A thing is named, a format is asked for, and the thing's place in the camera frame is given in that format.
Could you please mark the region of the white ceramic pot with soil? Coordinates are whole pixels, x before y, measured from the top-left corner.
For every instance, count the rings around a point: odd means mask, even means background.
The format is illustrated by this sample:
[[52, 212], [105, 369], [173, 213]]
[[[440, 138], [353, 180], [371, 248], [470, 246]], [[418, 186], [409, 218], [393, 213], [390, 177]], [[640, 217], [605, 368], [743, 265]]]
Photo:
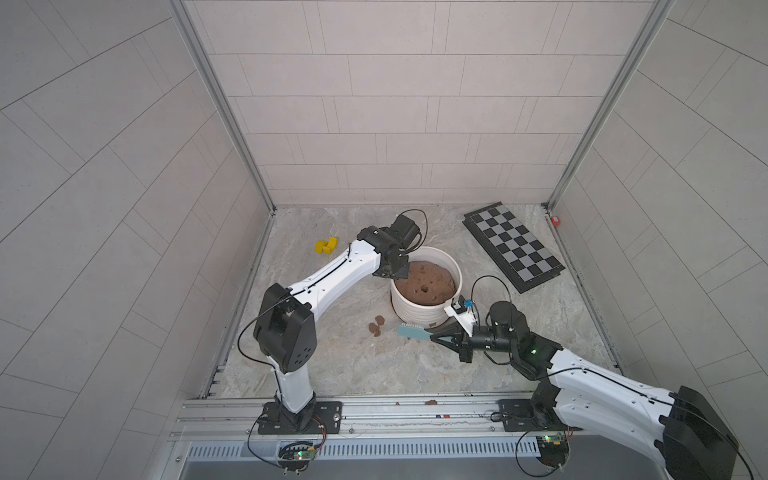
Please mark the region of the white ceramic pot with soil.
[[451, 255], [421, 247], [409, 255], [408, 276], [390, 281], [390, 297], [409, 308], [411, 325], [430, 329], [449, 319], [444, 307], [459, 296], [462, 287], [462, 272]]

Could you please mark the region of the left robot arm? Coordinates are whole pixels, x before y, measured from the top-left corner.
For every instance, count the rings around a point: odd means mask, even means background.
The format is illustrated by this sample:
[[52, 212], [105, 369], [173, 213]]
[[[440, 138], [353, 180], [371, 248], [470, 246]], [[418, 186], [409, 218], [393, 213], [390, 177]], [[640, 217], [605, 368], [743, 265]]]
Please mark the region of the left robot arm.
[[313, 421], [316, 394], [307, 363], [317, 348], [316, 322], [360, 280], [408, 276], [409, 255], [426, 240], [428, 229], [400, 213], [389, 226], [362, 229], [326, 266], [288, 287], [278, 283], [264, 293], [258, 315], [249, 323], [261, 361], [273, 369], [278, 419], [297, 430]]

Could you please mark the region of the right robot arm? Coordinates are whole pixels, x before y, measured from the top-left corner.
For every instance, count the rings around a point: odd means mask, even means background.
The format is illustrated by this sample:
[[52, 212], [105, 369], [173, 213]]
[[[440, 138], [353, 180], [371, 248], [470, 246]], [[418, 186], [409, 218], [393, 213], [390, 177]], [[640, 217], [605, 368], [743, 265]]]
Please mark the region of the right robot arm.
[[464, 298], [446, 312], [449, 321], [428, 334], [431, 342], [464, 363], [477, 352], [502, 353], [504, 365], [537, 385], [527, 406], [500, 410], [495, 421], [531, 431], [585, 430], [646, 456], [671, 479], [729, 479], [744, 459], [735, 435], [697, 390], [670, 391], [599, 367], [533, 332], [509, 301], [494, 303], [485, 320]]

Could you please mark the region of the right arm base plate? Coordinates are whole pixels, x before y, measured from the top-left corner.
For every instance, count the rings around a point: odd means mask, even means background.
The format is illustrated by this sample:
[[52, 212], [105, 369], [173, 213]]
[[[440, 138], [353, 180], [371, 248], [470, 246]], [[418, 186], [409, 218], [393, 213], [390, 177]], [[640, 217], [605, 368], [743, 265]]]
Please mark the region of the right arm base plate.
[[490, 414], [492, 422], [502, 423], [506, 432], [566, 431], [552, 409], [532, 404], [529, 399], [502, 399], [498, 408]]

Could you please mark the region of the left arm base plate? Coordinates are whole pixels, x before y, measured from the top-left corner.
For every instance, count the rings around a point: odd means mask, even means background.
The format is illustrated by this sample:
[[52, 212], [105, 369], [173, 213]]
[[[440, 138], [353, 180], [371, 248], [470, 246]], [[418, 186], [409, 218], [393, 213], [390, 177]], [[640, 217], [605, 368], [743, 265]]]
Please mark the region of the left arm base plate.
[[277, 401], [264, 405], [257, 419], [259, 435], [338, 434], [343, 403], [310, 401], [300, 412], [293, 413]]

